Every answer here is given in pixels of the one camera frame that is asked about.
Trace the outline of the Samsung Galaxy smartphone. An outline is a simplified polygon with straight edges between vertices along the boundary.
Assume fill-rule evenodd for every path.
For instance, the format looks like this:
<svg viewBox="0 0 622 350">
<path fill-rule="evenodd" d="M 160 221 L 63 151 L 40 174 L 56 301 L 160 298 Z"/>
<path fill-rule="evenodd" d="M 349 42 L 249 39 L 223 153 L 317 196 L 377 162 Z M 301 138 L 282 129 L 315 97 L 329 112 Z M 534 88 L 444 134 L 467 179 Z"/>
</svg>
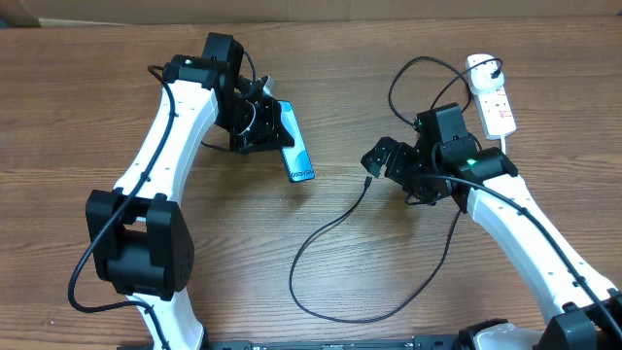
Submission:
<svg viewBox="0 0 622 350">
<path fill-rule="evenodd" d="M 294 140 L 290 147 L 281 149 L 289 180 L 292 183 L 304 182 L 315 178 L 310 156 L 308 155 L 301 130 L 295 117 L 293 105 L 289 101 L 280 100 L 281 122 Z"/>
</svg>

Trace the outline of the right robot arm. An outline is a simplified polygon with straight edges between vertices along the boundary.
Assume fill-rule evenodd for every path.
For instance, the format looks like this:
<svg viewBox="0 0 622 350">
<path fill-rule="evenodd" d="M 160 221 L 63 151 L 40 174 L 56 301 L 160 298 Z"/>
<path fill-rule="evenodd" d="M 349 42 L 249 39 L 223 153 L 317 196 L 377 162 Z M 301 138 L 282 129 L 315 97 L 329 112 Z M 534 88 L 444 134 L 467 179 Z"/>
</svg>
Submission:
<svg viewBox="0 0 622 350">
<path fill-rule="evenodd" d="M 452 103 L 417 115 L 415 145 L 381 138 L 363 155 L 374 177 L 401 185 L 420 204 L 452 198 L 498 243 L 530 289 L 542 331 L 505 319 L 459 331 L 456 349 L 618 349 L 621 292 L 571 247 L 539 209 L 516 165 L 481 150 Z"/>
</svg>

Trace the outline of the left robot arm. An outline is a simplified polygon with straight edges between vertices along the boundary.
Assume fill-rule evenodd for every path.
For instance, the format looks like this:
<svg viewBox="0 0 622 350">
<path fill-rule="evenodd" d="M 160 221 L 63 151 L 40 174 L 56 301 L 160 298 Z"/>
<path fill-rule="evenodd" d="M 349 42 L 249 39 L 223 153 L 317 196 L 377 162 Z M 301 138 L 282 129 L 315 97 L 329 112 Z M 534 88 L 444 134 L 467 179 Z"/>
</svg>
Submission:
<svg viewBox="0 0 622 350">
<path fill-rule="evenodd" d="M 293 183 L 315 172 L 291 103 L 276 99 L 270 77 L 242 76 L 249 59 L 232 36 L 210 33 L 199 56 L 175 55 L 150 67 L 161 83 L 155 120 L 125 173 L 86 202 L 90 237 L 84 263 L 138 308 L 154 349 L 204 349 L 205 327 L 188 293 L 194 245 L 181 211 L 196 153 L 212 126 L 233 153 L 279 151 Z"/>
</svg>

